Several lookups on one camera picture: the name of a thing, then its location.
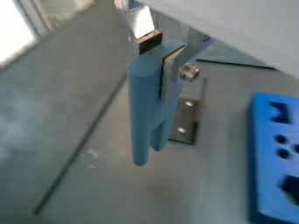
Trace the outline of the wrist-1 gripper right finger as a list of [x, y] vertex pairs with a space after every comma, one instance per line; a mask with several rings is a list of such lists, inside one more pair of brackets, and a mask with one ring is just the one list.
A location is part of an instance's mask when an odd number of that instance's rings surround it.
[[162, 99], [174, 100], [183, 91], [186, 81], [195, 82], [201, 69], [194, 65], [197, 56], [214, 43], [214, 38], [190, 28], [187, 41], [163, 58]]

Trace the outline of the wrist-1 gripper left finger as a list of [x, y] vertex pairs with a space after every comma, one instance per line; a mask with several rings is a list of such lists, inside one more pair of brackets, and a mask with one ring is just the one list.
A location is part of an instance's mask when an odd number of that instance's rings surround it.
[[135, 55], [158, 47], [163, 42], [163, 33], [155, 29], [150, 7], [137, 0], [114, 0], [117, 11], [129, 32], [129, 41]]

